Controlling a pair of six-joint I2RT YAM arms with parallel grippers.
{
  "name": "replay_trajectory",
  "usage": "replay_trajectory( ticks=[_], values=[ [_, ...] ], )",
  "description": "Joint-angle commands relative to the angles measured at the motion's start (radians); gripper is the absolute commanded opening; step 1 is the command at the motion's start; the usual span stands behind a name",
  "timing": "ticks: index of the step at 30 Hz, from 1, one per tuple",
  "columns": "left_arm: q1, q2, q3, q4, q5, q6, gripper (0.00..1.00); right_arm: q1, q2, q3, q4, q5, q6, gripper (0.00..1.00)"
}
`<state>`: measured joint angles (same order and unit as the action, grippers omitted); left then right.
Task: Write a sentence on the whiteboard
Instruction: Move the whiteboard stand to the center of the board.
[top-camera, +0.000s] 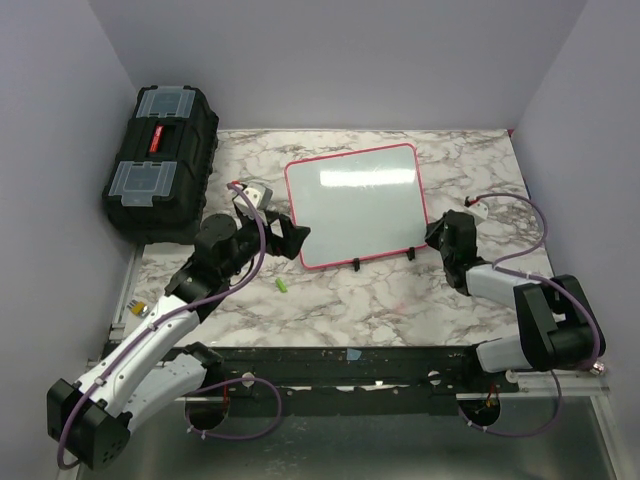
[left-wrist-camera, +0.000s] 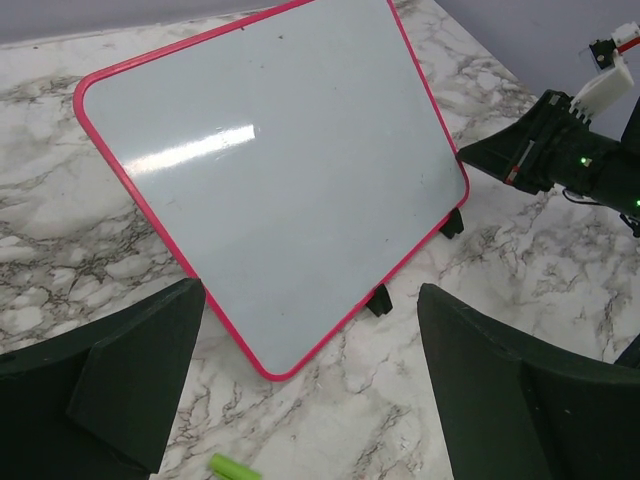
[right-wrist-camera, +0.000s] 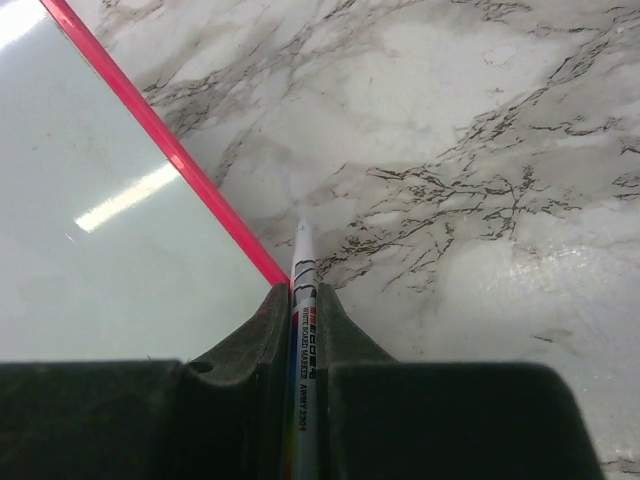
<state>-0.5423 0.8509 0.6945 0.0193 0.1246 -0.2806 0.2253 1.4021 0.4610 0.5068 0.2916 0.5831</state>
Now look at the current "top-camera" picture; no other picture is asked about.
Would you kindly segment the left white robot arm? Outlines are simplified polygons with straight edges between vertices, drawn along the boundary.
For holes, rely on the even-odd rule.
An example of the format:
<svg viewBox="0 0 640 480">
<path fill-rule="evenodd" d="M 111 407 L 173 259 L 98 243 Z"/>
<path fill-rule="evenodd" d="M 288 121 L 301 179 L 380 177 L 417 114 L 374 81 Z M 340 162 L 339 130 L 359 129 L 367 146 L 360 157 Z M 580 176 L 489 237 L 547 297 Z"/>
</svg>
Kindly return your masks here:
<svg viewBox="0 0 640 480">
<path fill-rule="evenodd" d="M 174 345 L 199 326 L 237 285 L 234 275 L 248 263 L 259 269 L 267 255 L 295 259 L 311 230 L 283 214 L 267 211 L 251 219 L 215 214 L 194 240 L 194 252 L 172 277 L 146 319 L 107 357 L 69 383 L 48 391 L 47 430 L 64 455 L 103 469 L 117 458 L 131 435 L 153 415 L 185 394 L 214 393 L 222 380 L 221 357 L 200 343 L 188 346 L 163 368 L 157 365 Z"/>
</svg>

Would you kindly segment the pink-framed whiteboard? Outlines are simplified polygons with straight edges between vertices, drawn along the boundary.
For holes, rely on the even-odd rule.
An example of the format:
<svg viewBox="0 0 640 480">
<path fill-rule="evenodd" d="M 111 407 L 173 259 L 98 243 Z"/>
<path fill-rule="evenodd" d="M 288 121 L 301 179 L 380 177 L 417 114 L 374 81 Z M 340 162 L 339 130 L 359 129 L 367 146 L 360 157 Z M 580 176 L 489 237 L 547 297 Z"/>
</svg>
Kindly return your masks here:
<svg viewBox="0 0 640 480">
<path fill-rule="evenodd" d="M 400 143 L 292 161 L 284 168 L 300 252 L 316 270 L 426 247 L 428 212 L 416 147 Z"/>
</svg>

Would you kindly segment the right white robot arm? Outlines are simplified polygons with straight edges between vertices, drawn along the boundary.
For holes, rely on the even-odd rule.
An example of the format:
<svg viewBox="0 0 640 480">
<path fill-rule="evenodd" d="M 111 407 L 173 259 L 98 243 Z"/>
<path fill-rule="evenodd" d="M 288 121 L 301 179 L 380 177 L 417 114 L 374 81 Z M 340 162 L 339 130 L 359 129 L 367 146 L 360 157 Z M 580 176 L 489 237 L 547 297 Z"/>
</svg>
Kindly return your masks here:
<svg viewBox="0 0 640 480">
<path fill-rule="evenodd" d="M 546 279 L 505 273 L 478 255 L 476 219 L 450 210 L 426 227 L 447 283 L 457 292 L 514 310 L 518 333 L 480 343 L 460 367 L 460 379 L 480 392 L 507 370 L 591 368 L 606 351 L 604 335 L 580 282 L 572 275 Z"/>
</svg>

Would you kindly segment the green marker cap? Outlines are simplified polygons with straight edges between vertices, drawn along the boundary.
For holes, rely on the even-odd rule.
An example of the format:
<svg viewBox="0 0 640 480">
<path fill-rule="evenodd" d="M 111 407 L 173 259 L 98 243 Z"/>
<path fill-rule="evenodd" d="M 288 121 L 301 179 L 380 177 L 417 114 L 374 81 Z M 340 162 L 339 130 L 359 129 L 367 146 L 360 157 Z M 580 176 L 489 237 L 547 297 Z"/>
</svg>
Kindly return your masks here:
<svg viewBox="0 0 640 480">
<path fill-rule="evenodd" d="M 288 292 L 288 288 L 287 288 L 286 284 L 285 284 L 285 283 L 284 283 L 284 281 L 283 281 L 283 280 L 281 280 L 280 278 L 277 278 L 277 279 L 275 280 L 275 284 L 276 284 L 276 286 L 277 286 L 278 290 L 279 290 L 281 293 L 287 293 L 287 292 Z"/>
</svg>

